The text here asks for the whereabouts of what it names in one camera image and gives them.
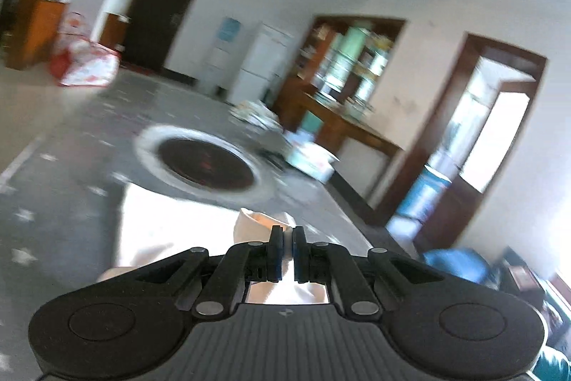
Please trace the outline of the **white refrigerator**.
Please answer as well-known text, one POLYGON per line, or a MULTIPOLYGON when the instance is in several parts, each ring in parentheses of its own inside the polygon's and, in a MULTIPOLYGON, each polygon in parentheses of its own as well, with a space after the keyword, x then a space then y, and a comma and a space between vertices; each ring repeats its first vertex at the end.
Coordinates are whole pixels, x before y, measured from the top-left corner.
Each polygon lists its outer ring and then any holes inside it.
POLYGON ((280 75, 291 40, 287 33, 261 23, 237 74, 230 81, 226 102, 236 105, 242 101, 261 101, 274 78, 280 75))

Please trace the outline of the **tissue pack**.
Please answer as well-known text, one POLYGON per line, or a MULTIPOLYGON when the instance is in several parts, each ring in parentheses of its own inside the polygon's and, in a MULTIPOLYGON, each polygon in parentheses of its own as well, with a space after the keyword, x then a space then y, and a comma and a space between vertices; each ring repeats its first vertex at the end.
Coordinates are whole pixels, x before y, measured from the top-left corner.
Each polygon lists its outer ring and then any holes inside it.
POLYGON ((310 141, 293 143, 284 159, 293 168, 323 184, 329 181, 335 171, 334 164, 339 161, 334 154, 310 141))

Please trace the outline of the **dark wooden door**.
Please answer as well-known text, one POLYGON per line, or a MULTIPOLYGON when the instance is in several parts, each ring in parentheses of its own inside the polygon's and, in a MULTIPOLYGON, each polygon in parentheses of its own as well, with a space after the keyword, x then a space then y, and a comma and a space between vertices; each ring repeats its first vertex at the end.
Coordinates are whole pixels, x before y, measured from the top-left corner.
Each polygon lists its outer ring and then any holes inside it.
POLYGON ((193 0, 133 0, 123 40, 122 62, 160 72, 193 0))

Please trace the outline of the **wooden console table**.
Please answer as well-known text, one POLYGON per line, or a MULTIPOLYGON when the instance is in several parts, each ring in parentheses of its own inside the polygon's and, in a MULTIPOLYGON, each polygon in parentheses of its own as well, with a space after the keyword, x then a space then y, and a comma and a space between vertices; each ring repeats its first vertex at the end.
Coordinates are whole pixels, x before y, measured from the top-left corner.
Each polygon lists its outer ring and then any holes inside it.
POLYGON ((286 131, 297 132, 307 112, 314 114, 322 125, 315 143, 337 155, 348 139, 354 139, 381 152, 392 160, 401 148, 379 134, 370 126, 344 115, 337 101, 324 104, 318 100, 318 89, 298 76, 285 81, 271 110, 277 114, 286 131))

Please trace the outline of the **black remote on table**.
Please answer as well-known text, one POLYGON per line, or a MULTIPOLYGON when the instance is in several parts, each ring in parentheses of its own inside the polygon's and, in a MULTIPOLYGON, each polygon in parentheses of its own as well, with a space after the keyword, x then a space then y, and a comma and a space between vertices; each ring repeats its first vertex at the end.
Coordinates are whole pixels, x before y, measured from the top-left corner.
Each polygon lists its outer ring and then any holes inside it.
POLYGON ((264 158, 264 160, 269 161, 271 164, 281 165, 286 162, 284 156, 280 152, 262 149, 259 151, 259 154, 264 158))

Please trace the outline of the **water dispenser with blue bottle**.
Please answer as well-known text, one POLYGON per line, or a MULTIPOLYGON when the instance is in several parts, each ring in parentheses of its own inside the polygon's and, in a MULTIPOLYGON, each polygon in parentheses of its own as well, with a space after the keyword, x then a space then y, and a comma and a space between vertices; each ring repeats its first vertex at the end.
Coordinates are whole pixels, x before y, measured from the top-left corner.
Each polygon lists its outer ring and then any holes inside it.
POLYGON ((201 94, 216 95, 222 86, 241 27, 239 20, 223 18, 197 75, 197 90, 201 94))

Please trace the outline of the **round black induction cooktop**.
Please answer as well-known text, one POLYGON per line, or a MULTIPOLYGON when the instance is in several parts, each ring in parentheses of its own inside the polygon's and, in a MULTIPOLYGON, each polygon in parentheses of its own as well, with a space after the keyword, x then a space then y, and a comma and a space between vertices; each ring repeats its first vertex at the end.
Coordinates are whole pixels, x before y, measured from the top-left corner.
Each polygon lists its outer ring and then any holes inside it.
POLYGON ((259 157, 205 131, 147 127, 133 141, 133 152, 156 179, 204 200, 249 204, 276 190, 275 174, 259 157))

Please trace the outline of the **polka dot play tent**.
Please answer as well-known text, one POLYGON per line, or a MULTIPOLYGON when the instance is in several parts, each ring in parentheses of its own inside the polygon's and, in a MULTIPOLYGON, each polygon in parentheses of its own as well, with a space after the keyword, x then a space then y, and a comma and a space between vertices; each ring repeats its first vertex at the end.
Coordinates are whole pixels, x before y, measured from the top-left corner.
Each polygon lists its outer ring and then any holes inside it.
POLYGON ((117 52, 90 40, 82 14, 64 16, 49 60, 49 72, 60 87, 106 87, 116 78, 119 62, 117 52))

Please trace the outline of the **wooden display cabinet right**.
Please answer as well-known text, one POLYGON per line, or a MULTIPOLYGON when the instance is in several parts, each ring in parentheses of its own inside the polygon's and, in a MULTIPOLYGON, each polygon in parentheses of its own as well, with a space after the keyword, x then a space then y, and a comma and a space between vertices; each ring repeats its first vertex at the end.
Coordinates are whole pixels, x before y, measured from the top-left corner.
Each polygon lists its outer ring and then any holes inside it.
POLYGON ((318 15, 307 33, 293 73, 361 120, 406 21, 364 15, 318 15))

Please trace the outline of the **cream white garment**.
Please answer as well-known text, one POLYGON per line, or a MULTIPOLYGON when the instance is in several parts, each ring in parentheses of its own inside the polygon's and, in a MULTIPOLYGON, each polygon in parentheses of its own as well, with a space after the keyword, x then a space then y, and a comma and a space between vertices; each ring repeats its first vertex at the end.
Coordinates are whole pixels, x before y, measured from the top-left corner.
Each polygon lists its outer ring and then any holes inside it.
POLYGON ((113 265, 98 280, 109 280, 191 247, 204 247, 215 256, 236 244, 266 242, 274 225, 287 232, 295 226, 294 217, 286 212, 268 216, 245 208, 231 210, 127 184, 113 265))

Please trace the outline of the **crumpled patterned cloth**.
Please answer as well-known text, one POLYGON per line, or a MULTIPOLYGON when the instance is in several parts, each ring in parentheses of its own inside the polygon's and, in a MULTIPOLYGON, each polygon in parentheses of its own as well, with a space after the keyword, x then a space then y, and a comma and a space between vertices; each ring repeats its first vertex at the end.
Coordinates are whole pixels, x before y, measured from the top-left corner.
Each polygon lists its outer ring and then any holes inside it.
POLYGON ((253 131, 282 130, 278 116, 269 110, 262 101, 241 101, 230 108, 229 115, 253 131))

